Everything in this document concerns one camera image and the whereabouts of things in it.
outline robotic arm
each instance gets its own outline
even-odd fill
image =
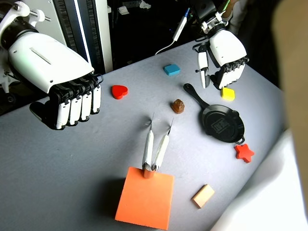
[[[215,66],[220,68],[211,76],[214,86],[221,89],[234,81],[237,81],[244,70],[246,50],[238,38],[226,30],[227,23],[222,20],[224,12],[217,12],[212,0],[191,0],[193,14],[196,16],[201,29],[206,34],[208,41],[197,44],[194,50],[198,52],[198,66],[203,88],[210,83],[208,72],[208,55]]]
[[[43,11],[17,1],[0,22],[0,46],[8,51],[14,77],[50,97],[31,104],[31,112],[50,128],[64,129],[99,112],[103,77],[80,55],[39,33],[35,25],[45,19]]]

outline green wire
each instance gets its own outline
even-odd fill
[[[228,7],[229,3],[230,3],[230,0],[228,0],[228,1],[227,1],[226,5],[225,5],[225,7],[223,8],[223,10],[222,10],[222,11],[225,11],[225,10],[227,9],[227,7]]]

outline black frying pan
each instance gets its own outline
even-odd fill
[[[189,83],[183,87],[203,108],[202,123],[207,135],[228,143],[244,143],[244,123],[237,111],[222,105],[207,104]]]

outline table surface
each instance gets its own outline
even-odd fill
[[[248,66],[230,85],[233,102],[223,100],[212,84],[203,89],[194,44],[104,75],[101,112],[76,127],[50,130],[29,106],[0,117],[0,230],[152,230],[114,216],[128,167],[141,167],[153,112],[154,153],[174,117],[159,169],[175,176],[169,230],[209,229],[274,145],[285,118],[282,92]],[[167,76],[168,64],[177,64],[181,73]],[[210,73],[216,70],[210,61]],[[251,163],[235,158],[234,144],[205,135],[201,108],[183,90],[187,82],[207,103],[240,113],[246,143],[255,152]],[[127,86],[128,95],[115,100],[112,85]],[[179,115],[170,108],[176,99],[185,104]],[[205,184],[215,194],[198,209],[191,198]]]

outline red star-shaped block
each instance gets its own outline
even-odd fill
[[[247,144],[244,144],[242,146],[237,145],[234,147],[237,154],[236,158],[243,159],[246,163],[251,162],[251,157],[255,154],[253,151],[251,151]]]

